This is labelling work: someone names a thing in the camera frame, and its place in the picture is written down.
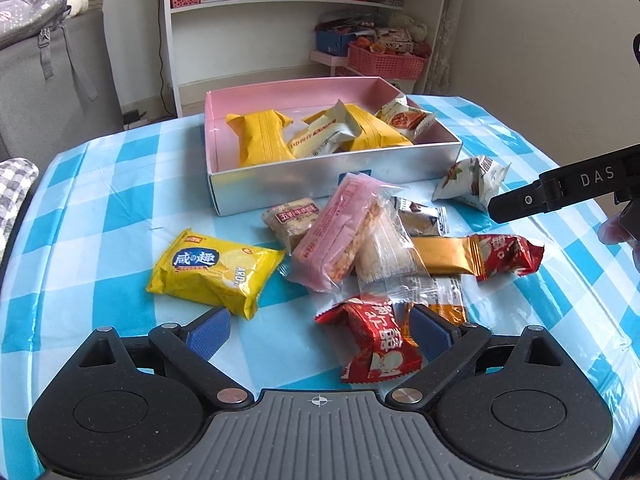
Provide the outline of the right hand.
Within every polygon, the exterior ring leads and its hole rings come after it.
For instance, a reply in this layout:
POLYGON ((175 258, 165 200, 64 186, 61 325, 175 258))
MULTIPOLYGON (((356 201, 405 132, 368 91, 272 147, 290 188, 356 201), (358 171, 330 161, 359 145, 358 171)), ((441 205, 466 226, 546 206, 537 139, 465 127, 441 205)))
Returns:
POLYGON ((639 201, 633 200, 614 217, 603 222, 598 237, 605 245, 627 243, 632 249, 634 265, 640 270, 639 201))

